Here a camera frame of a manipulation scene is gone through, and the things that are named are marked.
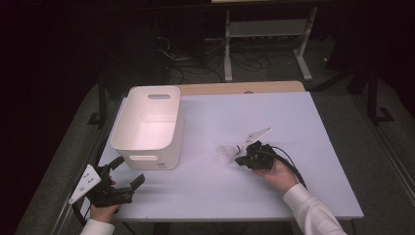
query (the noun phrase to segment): table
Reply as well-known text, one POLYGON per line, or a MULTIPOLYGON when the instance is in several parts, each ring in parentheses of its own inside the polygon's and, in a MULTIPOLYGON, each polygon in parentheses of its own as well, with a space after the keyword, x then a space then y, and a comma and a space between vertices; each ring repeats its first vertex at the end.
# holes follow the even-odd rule
MULTIPOLYGON (((261 140, 291 156, 308 190, 337 218, 363 216, 312 99, 300 82, 178 87, 182 92, 180 106, 185 112, 179 165, 173 170, 138 171, 122 164, 114 170, 116 187, 128 186, 141 173, 146 176, 146 182, 133 196, 133 203, 125 205, 115 219, 147 222, 294 219, 282 201, 282 192, 245 167, 221 163, 214 153, 219 144, 239 143, 249 132, 267 126, 273 130, 261 140)), ((99 165, 118 156, 109 143, 99 165)))

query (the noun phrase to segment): dark background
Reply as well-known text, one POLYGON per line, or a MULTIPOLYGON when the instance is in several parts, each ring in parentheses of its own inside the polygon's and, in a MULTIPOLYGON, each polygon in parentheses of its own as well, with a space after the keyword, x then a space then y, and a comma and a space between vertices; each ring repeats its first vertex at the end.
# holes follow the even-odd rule
MULTIPOLYGON (((164 84, 165 61, 157 52, 158 33, 195 56, 201 51, 195 48, 203 48, 203 38, 223 36, 221 11, 179 16, 175 12, 85 11, 112 4, 1 2, 0 202, 3 227, 10 229, 5 234, 15 231, 73 115, 100 75, 107 78, 113 98, 132 85, 164 84), (159 31, 155 19, 162 22, 159 31)), ((149 3, 134 1, 137 4, 149 3)), ((273 13, 262 10, 256 16, 245 12, 233 16, 267 18, 273 13)), ((415 116, 414 33, 410 5, 325 6, 318 11, 312 38, 338 38, 330 63, 335 70, 345 70, 369 55, 379 77, 397 91, 415 116)))

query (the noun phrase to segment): floor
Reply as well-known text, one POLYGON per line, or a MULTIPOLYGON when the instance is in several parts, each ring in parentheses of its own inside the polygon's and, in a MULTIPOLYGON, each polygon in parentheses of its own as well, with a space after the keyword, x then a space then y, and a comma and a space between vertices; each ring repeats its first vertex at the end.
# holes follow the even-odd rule
MULTIPOLYGON (((207 51, 211 55, 208 59, 187 60, 186 54, 180 53, 182 56, 168 65, 169 83, 223 81, 222 43, 220 39, 207 41, 207 51)), ((337 71, 325 69, 335 40, 315 39, 308 43, 304 54, 313 80, 304 81, 292 53, 298 43, 296 38, 244 39, 233 42, 233 82, 299 80, 309 89, 338 74, 337 71)), ((414 204, 404 190, 399 173, 391 161, 391 155, 398 156, 406 166, 408 174, 415 175, 414 117, 399 104, 393 90, 381 81, 379 106, 388 109, 394 122, 373 125, 365 114, 366 91, 361 95, 349 95, 346 92, 349 81, 350 77, 322 92, 312 93, 317 110, 365 214, 363 218, 353 222, 341 221, 342 227, 347 234, 414 234, 414 204)), ((94 87, 79 108, 69 130, 83 128, 78 126, 81 125, 79 123, 84 126, 88 115, 96 112, 96 93, 97 89, 94 87)), ((94 134, 97 135, 94 130, 83 131, 86 132, 76 132, 81 140, 91 140, 94 134)), ((85 143, 73 140, 72 135, 73 132, 67 134, 67 141, 78 141, 74 144, 82 145, 79 151, 85 152, 85 143)), ((61 148, 62 155, 68 154, 68 150, 65 150, 67 147, 61 148)), ((59 234, 78 234, 81 230, 80 224, 70 213, 64 224, 59 234)), ((154 229, 154 223, 127 225, 140 235, 152 234, 154 229)), ((292 226, 296 235, 301 234, 293 221, 292 226)), ((132 234, 129 228, 115 222, 115 234, 132 234)))

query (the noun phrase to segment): white box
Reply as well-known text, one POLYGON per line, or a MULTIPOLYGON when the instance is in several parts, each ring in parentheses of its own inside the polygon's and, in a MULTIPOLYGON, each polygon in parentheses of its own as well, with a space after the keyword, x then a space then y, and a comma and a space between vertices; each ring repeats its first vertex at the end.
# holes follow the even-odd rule
POLYGON ((175 86, 131 88, 111 139, 131 168, 177 166, 184 128, 179 105, 180 89, 175 86))

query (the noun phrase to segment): cable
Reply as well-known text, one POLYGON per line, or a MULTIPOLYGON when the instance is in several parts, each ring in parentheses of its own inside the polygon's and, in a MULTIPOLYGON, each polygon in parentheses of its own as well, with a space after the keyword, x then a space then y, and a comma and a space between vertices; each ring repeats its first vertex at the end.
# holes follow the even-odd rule
POLYGON ((275 152, 273 154, 268 153, 268 152, 263 151, 263 150, 256 150, 255 152, 256 153, 259 153, 259 154, 265 154, 265 155, 268 155, 268 156, 272 156, 275 159, 277 159, 278 161, 280 161, 281 163, 283 163, 286 167, 288 167, 293 172, 293 174, 297 177, 297 179, 304 186, 304 188, 307 188, 307 186, 305 185, 304 179, 302 178, 299 170, 295 166, 293 166, 292 164, 290 164, 286 159, 284 159, 281 156, 277 155, 275 152))
POLYGON ((293 160, 290 158, 290 156, 284 150, 282 150, 282 149, 280 149, 278 147, 275 147, 275 146, 271 146, 271 148, 277 149, 277 150, 283 152, 287 156, 287 158, 290 160, 290 162, 293 165, 293 167, 297 168, 296 165, 294 164, 293 160))

